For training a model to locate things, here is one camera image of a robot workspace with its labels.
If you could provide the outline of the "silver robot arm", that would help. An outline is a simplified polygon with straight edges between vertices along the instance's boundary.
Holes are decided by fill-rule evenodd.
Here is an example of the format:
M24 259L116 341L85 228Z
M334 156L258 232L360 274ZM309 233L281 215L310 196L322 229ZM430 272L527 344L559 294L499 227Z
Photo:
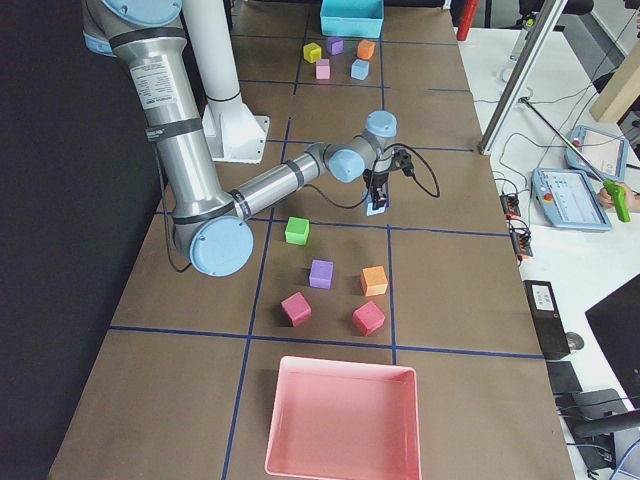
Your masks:
M82 13L87 47L129 71L147 139L175 198L165 215L168 248L199 272L223 277L241 269L254 245L248 219L319 176L349 183L388 166L397 121L379 110L349 143L315 143L225 190L217 163L259 161L268 119L253 115L242 99L223 3L86 1Z

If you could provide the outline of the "person's hand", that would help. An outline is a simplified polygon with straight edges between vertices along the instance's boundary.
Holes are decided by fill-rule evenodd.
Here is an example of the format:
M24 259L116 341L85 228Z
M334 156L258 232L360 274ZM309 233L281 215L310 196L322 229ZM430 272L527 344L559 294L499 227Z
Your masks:
M639 195L636 194L624 182L617 182L617 185L622 187L625 190L625 202L628 210L633 213L639 213L640 212ZM598 192L598 200L605 209L610 209L614 207L614 201L605 188L601 188L600 191Z

